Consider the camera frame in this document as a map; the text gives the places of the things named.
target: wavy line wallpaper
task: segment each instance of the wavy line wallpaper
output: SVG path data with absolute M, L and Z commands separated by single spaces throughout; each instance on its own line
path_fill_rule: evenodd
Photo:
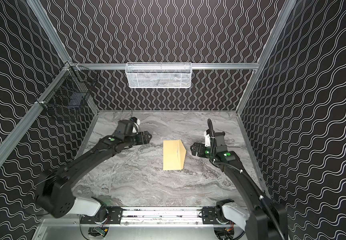
M 125 71 L 97 71 L 92 96 L 101 110 L 229 110 L 237 108 L 252 70 L 193 71 L 190 88 L 129 88 Z
M 257 62 L 284 0 L 41 0 L 77 63 Z
M 45 110 L 30 127 L 0 168 L 0 239 L 30 240 L 39 223 L 41 208 L 34 191 L 43 170 L 72 161 L 85 137 L 93 114 L 85 107 L 80 121 L 56 121 Z
M 346 1 L 297 1 L 242 120 L 290 238 L 346 239 Z
M 62 66 L 26 1 L 0 0 L 0 144 Z

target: wire basket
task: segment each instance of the wire basket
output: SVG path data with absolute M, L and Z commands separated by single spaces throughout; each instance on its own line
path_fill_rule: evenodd
M 192 63 L 126 63 L 130 88 L 189 88 Z
M 98 74 L 85 67 L 72 66 L 43 102 L 47 114 L 56 120 L 76 120 L 87 104 Z

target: black wire basket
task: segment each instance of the black wire basket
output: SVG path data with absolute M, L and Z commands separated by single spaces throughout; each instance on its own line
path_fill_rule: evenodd
M 87 105 L 90 92 L 97 82 L 97 72 L 85 67 L 72 66 L 41 106 L 55 120 L 77 120 Z

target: marble surface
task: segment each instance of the marble surface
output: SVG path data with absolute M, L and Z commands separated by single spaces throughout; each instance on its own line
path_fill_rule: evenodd
M 113 133 L 117 122 L 131 112 L 101 112 L 85 151 Z M 119 206 L 211 206 L 231 198 L 246 204 L 230 180 L 209 160 L 191 155 L 194 142 L 204 143 L 207 119 L 216 132 L 226 132 L 228 150 L 235 151 L 258 185 L 234 112 L 133 112 L 141 130 L 153 137 L 148 145 L 134 146 L 101 163 L 74 187 L 79 196 L 94 196 Z M 183 170 L 162 170 L 163 140 L 181 139 L 186 148 Z

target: metal beam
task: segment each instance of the metal beam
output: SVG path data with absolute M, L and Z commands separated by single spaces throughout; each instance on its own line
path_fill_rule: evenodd
M 126 63 L 74 63 L 74 66 L 90 70 L 125 70 Z M 258 67 L 258 63 L 192 63 L 193 70 L 258 69 Z
M 249 137 L 247 136 L 247 133 L 245 131 L 244 123 L 238 114 L 237 114 L 237 122 L 238 122 L 238 126 L 240 127 L 241 134 L 243 135 L 245 145 L 246 145 L 247 151 L 249 153 L 250 159 L 252 160 L 254 170 L 256 171 L 258 183 L 260 183 L 261 189 L 263 191 L 265 191 L 265 194 L 268 196 L 268 198 L 270 198 L 269 193 L 268 193 L 268 188 L 264 182 L 264 178 L 262 177 L 261 170 L 258 167 L 258 162 L 257 162 L 256 156 L 254 154 L 252 145 L 251 145 Z
M 79 157 L 79 156 L 81 156 L 83 154 L 83 151 L 85 150 L 85 148 L 86 148 L 86 146 L 87 146 L 87 144 L 89 142 L 90 135 L 93 132 L 94 126 L 97 123 L 97 119 L 98 119 L 98 113 L 94 115 L 93 120 L 90 123 L 89 129 L 86 132 L 86 135 L 85 135 L 85 137 L 84 137 L 84 139 L 83 139 L 83 141 L 81 143 L 81 146 L 78 149 L 78 152 L 77 152 L 77 155 L 76 155 L 75 158 L 77 158 L 77 157 Z
M 60 39 L 60 36 L 58 36 L 41 2 L 39 0 L 27 0 L 27 3 L 37 17 L 39 24 L 42 26 L 43 30 L 45 30 L 51 44 L 57 51 L 58 56 L 60 56 L 60 59 L 63 61 L 63 63 L 71 62 L 71 57 L 66 51 L 66 48 Z
M 63 81 L 65 78 L 63 77 L 65 74 L 69 72 L 69 65 L 65 65 L 65 67 L 60 71 L 60 73 L 55 77 L 52 83 L 45 89 L 45 91 L 38 98 L 38 102 L 44 101 L 47 95 L 55 89 L 57 84 L 60 81 Z M 17 146 L 17 144 L 21 141 L 22 137 L 29 130 L 31 125 L 37 119 L 39 114 L 41 114 L 43 107 L 35 102 L 31 108 L 27 111 L 27 113 L 23 116 L 23 118 L 18 122 L 18 124 L 14 127 L 14 129 L 10 132 L 10 134 L 3 140 L 0 145 L 0 167 Z
M 246 88 L 245 91 L 243 93 L 243 96 L 237 106 L 237 113 L 241 114 L 246 103 L 247 100 L 250 97 L 250 94 L 252 93 L 254 86 L 256 85 L 258 78 L 260 77 L 267 61 L 269 60 L 269 57 L 272 53 L 272 50 L 274 49 L 274 46 L 277 43 L 277 40 L 286 24 L 286 21 L 288 20 L 289 15 L 291 14 L 293 8 L 295 7 L 296 4 L 296 0 L 286 0 L 286 2 L 284 2 L 284 5 L 281 8 L 281 12 L 279 13 L 276 23 L 273 26 L 273 30 L 272 33 L 270 34 L 268 41 L 265 44 L 265 48 L 261 53 L 261 56 L 259 58 L 259 67 L 257 69 L 257 71 L 255 71 Z

